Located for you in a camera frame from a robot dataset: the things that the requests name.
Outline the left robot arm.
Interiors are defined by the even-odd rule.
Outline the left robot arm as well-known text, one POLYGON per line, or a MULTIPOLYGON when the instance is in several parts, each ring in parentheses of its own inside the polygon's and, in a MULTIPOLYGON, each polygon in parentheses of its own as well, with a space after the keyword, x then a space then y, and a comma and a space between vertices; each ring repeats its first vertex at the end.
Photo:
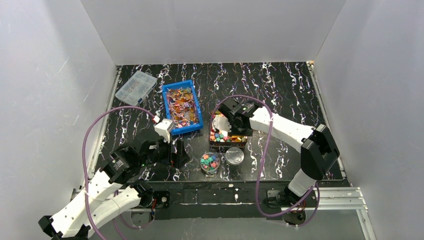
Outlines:
POLYGON ((155 190, 144 179, 133 182, 143 167, 178 170, 189 160, 182 139, 166 141, 154 131, 118 146, 63 209, 38 221, 53 240, 87 240, 104 224, 135 207, 168 208, 170 192, 155 190))

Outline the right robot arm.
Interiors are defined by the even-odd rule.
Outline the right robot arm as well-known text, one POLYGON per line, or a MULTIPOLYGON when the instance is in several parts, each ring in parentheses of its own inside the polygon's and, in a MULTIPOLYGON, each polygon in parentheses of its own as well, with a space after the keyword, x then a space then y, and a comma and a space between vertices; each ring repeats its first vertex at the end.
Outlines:
POLYGON ((264 132, 300 154, 300 170, 286 187, 286 195, 302 197, 317 181, 324 179, 340 156, 335 139, 324 124, 309 126, 291 121, 254 100, 239 103, 228 98, 217 110, 221 115, 211 121, 213 129, 236 136, 264 132))

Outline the blue plastic candy bin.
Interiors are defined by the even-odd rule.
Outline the blue plastic candy bin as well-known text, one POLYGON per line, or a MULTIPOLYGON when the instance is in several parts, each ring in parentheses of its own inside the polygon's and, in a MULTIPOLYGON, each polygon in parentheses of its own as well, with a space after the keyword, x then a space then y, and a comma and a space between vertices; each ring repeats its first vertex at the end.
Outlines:
POLYGON ((202 111, 191 79, 162 86, 166 118, 175 124, 171 135, 184 135, 204 127, 202 111))

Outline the white round jar lid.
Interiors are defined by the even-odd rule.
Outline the white round jar lid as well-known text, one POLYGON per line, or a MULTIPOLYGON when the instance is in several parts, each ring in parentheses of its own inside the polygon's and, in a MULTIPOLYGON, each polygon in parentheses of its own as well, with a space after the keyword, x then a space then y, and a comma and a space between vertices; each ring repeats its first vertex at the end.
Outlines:
POLYGON ((233 166, 241 164, 244 160, 244 152, 238 147, 230 147, 224 154, 226 161, 233 166))

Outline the dark tin of star candies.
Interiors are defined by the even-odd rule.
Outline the dark tin of star candies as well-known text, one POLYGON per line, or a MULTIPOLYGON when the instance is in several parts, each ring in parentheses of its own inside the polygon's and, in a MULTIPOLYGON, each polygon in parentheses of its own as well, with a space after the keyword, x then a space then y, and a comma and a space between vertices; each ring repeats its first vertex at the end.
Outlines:
POLYGON ((248 136, 232 135, 226 131, 218 130, 213 126, 209 131, 209 145, 212 148, 244 148, 249 140, 248 136))

